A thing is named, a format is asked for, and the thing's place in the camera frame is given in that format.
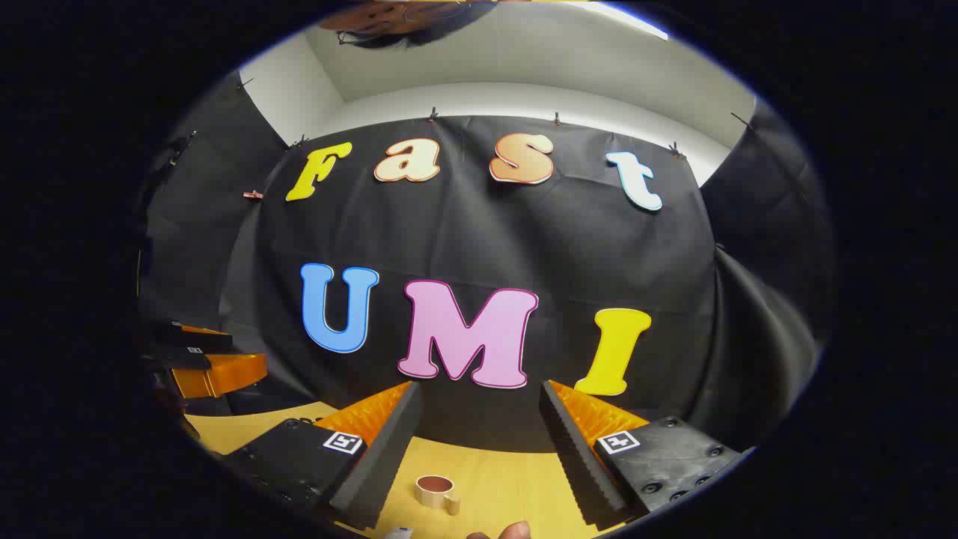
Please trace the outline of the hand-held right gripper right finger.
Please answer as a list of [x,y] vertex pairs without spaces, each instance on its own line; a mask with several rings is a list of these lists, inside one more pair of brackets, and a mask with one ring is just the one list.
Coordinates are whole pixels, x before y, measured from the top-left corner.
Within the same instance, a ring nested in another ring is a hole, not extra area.
[[649,420],[546,381],[540,413],[586,523],[606,530],[663,511],[745,454],[674,415]]

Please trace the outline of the wooden desktop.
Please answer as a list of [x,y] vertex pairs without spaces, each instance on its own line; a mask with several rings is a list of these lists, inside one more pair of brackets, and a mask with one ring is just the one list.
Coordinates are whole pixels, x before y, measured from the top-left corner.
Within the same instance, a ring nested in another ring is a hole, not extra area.
[[[460,512],[452,516],[418,502],[414,482],[422,475],[453,481]],[[373,529],[359,529],[385,539],[395,528],[410,528],[412,539],[466,539],[473,532],[490,537],[506,526],[527,521],[533,539],[594,539],[596,526],[582,518],[555,453],[488,451],[415,436],[405,451],[397,477]]]

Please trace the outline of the beige cup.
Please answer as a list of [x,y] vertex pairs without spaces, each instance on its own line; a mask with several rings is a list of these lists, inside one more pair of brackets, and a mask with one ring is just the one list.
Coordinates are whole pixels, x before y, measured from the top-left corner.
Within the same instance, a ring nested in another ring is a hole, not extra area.
[[444,511],[456,516],[461,511],[461,501],[456,495],[455,482],[444,475],[421,475],[415,481],[418,504]]

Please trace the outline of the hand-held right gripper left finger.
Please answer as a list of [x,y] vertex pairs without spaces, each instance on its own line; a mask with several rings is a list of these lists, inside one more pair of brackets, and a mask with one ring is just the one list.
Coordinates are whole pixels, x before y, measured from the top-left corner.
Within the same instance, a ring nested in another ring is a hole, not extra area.
[[421,411],[418,383],[401,383],[319,421],[281,420],[220,461],[301,515],[372,529]]

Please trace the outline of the black backdrop cloth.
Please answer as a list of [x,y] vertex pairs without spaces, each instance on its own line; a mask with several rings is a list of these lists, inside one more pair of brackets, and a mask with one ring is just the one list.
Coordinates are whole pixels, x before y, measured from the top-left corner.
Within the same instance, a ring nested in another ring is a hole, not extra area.
[[419,109],[285,147],[237,75],[176,150],[141,213],[143,314],[232,333],[339,409],[416,382],[437,442],[553,451],[542,383],[613,364],[602,401],[748,449],[829,333],[817,171],[763,101],[702,186],[672,150],[537,118]]

